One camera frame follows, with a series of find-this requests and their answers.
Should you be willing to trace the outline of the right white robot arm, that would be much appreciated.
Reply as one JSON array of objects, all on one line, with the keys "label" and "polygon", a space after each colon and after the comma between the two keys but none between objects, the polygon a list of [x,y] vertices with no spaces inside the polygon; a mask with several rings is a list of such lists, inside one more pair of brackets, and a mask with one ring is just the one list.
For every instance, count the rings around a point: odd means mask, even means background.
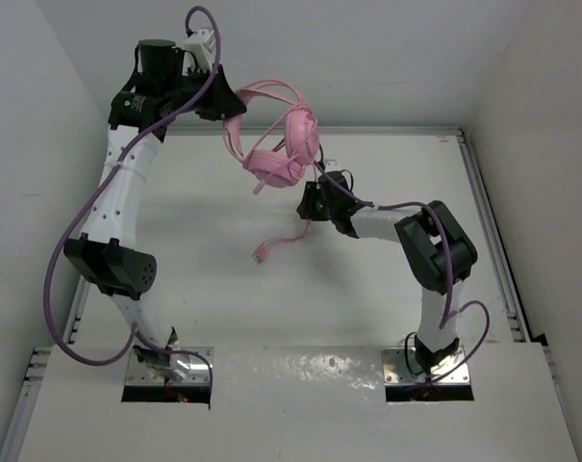
[{"label": "right white robot arm", "polygon": [[362,203],[338,170],[306,183],[297,214],[304,220],[329,221],[349,238],[401,245],[421,287],[415,356],[422,371],[429,373],[458,348],[459,294],[478,252],[443,202],[414,206],[417,210],[412,212],[408,204],[376,207]]}]

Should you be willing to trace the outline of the pink wired headphones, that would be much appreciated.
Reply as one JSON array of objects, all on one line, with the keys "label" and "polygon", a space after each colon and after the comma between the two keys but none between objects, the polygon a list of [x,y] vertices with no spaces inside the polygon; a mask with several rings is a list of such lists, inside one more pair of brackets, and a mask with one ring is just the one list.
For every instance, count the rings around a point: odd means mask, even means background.
[{"label": "pink wired headphones", "polygon": [[304,95],[284,81],[264,79],[239,88],[236,96],[244,104],[262,97],[288,105],[248,150],[241,145],[241,117],[234,115],[223,120],[223,141],[227,150],[258,180],[252,193],[257,195],[266,187],[295,186],[306,170],[315,165],[320,149],[318,121]]}]

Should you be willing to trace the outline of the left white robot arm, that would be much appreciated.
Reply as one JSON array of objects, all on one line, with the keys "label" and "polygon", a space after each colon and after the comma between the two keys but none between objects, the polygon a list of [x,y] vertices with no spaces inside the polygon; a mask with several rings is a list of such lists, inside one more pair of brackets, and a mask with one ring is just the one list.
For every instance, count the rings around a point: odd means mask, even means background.
[{"label": "left white robot arm", "polygon": [[111,103],[108,151],[98,189],[67,239],[63,254],[120,310],[136,336],[154,349],[168,348],[174,330],[147,300],[157,261],[137,249],[139,205],[148,173],[175,117],[196,112],[220,121],[246,107],[231,90],[215,39],[199,31],[178,46],[171,40],[138,43],[127,83]]}]

